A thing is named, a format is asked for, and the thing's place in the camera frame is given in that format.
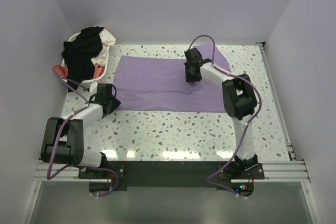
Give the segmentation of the purple t shirt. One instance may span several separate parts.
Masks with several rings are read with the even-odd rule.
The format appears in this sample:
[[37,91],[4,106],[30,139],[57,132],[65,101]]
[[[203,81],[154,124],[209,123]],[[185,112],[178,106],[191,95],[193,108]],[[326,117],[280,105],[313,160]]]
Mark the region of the purple t shirt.
[[185,59],[121,56],[113,84],[119,110],[223,113],[222,88],[185,80]]

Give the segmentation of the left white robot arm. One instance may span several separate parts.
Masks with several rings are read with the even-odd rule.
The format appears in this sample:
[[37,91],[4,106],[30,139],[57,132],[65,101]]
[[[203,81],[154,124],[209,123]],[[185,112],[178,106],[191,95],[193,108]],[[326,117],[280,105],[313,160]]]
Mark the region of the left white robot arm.
[[109,165],[103,162],[104,154],[85,148],[85,129],[113,113],[121,102],[117,99],[117,89],[111,83],[92,84],[90,98],[86,105],[62,118],[48,119],[40,159],[49,164],[90,167],[97,178],[108,174]]

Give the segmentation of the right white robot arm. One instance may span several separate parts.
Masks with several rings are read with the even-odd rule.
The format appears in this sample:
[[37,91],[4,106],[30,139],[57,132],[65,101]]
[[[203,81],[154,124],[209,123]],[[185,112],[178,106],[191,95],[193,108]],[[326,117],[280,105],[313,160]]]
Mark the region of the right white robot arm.
[[220,170],[228,169],[231,176],[246,178],[258,165],[252,121],[261,110],[262,104],[258,104],[261,102],[260,93],[247,74],[234,75],[213,63],[213,59],[204,59],[196,48],[189,49],[184,54],[186,82],[207,79],[222,87],[224,110],[233,120],[235,151]]

